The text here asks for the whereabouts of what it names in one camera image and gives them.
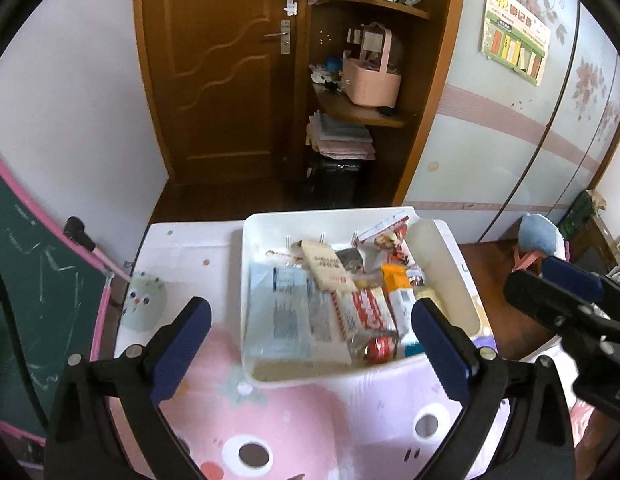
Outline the orange white snack packet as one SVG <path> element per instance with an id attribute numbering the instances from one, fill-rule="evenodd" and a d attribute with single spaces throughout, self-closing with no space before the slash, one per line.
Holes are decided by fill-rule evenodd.
<path id="1" fill-rule="evenodd" d="M 406 270 L 403 266 L 383 264 L 381 276 L 400 341 L 404 346 L 416 344 L 417 337 L 412 326 L 412 310 L 416 298 Z"/>

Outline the red white striped snack packet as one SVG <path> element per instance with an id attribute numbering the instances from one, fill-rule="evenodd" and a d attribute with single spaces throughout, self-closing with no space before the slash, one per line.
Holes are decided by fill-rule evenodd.
<path id="1" fill-rule="evenodd" d="M 398 333 L 381 287 L 332 292 L 331 301 L 341 334 L 346 340 L 364 333 Z"/>

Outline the beige soda cracker packet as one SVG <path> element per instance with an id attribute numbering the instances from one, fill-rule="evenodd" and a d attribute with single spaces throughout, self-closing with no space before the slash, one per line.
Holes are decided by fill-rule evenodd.
<path id="1" fill-rule="evenodd" d="M 301 252 L 322 292 L 355 292 L 355 285 L 350 274 L 331 246 L 301 240 Z"/>

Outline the light blue snack bag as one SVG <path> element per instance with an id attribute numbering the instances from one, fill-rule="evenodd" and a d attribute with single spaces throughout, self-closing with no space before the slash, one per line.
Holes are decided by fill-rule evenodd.
<path id="1" fill-rule="evenodd" d="M 259 361 L 352 364 L 333 298 L 295 266 L 250 265 L 243 349 Z"/>

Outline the white grey triangular snack bag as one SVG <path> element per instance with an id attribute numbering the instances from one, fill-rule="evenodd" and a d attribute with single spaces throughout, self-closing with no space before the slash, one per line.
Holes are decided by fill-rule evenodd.
<path id="1" fill-rule="evenodd" d="M 379 270 L 384 264 L 415 268 L 416 261 L 405 240 L 409 220 L 406 214 L 394 214 L 354 237 L 355 247 L 376 251 L 368 260 L 369 271 Z"/>

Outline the pink plastic stool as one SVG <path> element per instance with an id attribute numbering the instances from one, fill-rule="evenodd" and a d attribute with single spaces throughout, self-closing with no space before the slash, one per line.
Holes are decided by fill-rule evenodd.
<path id="1" fill-rule="evenodd" d="M 512 272 L 529 269 L 534 262 L 543 260 L 546 255 L 541 250 L 531 250 L 531 252 L 519 252 L 519 247 L 514 250 L 514 266 Z"/>

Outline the pink cartoon tablecloth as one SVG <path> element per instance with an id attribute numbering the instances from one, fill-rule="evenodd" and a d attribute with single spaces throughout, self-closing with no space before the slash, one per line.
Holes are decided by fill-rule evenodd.
<path id="1" fill-rule="evenodd" d="M 210 479 L 413 479 L 461 407 L 426 362 L 267 388 L 240 365 L 238 221 L 156 223 L 135 262 L 115 349 L 146 344 L 195 296 L 213 325 L 172 399 L 176 437 Z"/>

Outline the red round snack packet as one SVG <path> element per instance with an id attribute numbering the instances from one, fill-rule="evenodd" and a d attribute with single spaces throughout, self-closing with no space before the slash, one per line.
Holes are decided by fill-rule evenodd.
<path id="1" fill-rule="evenodd" d="M 369 339 L 363 347 L 363 359 L 367 364 L 378 365 L 390 362 L 395 357 L 395 338 L 378 335 Z"/>

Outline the white plastic storage bin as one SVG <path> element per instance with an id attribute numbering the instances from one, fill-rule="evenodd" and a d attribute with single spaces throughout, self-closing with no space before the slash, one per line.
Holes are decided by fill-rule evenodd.
<path id="1" fill-rule="evenodd" d="M 490 337 L 459 244 L 410 207 L 254 214 L 241 248 L 241 365 L 296 385 L 424 359 L 411 324 L 430 299 L 471 340 Z"/>

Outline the white sliding wardrobe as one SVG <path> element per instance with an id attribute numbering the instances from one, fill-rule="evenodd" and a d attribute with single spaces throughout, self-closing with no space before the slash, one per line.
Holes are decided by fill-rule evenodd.
<path id="1" fill-rule="evenodd" d="M 558 221 L 620 125 L 620 54 L 581 0 L 518 0 L 549 29 L 534 86 L 481 53 L 485 0 L 464 0 L 442 96 L 405 203 L 459 243 L 492 242 L 525 214 Z"/>

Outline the stack of folded cloths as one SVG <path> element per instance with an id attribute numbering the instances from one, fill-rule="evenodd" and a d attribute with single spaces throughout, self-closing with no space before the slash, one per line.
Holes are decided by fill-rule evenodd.
<path id="1" fill-rule="evenodd" d="M 348 124 L 317 110 L 305 128 L 305 144 L 334 160 L 374 160 L 375 148 L 369 130 Z"/>

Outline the wooden corner shelf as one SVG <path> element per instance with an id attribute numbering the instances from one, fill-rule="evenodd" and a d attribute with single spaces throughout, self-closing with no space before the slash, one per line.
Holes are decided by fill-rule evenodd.
<path id="1" fill-rule="evenodd" d="M 401 204 L 435 119 L 463 0 L 301 0 L 303 200 Z"/>

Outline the brown wooden door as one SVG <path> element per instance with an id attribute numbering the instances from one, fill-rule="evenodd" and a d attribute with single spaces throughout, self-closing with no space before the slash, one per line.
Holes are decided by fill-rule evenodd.
<path id="1" fill-rule="evenodd" d="M 296 0 L 133 0 L 150 115 L 170 179 L 279 176 L 293 133 Z M 291 53 L 264 41 L 291 21 Z"/>

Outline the green chalkboard pink frame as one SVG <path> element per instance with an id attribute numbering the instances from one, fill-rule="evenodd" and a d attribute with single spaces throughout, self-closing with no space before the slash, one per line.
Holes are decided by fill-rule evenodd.
<path id="1" fill-rule="evenodd" d="M 22 382 L 0 306 L 0 429 L 42 443 L 36 409 L 51 411 L 68 356 L 98 358 L 106 314 L 124 281 L 64 235 L 1 157 L 0 274 L 37 396 L 30 400 Z"/>

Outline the colourful wall poster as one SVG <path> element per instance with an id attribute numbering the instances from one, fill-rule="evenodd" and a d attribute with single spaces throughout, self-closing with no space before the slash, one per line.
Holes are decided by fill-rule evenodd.
<path id="1" fill-rule="evenodd" d="M 485 0 L 481 53 L 539 86 L 550 29 L 518 0 Z"/>

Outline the pink handled basket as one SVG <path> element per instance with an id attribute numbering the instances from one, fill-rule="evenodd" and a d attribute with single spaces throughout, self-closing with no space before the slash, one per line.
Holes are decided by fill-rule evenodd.
<path id="1" fill-rule="evenodd" d="M 342 59 L 341 90 L 363 107 L 395 107 L 402 76 L 390 68 L 393 35 L 383 24 L 362 28 L 359 56 Z"/>

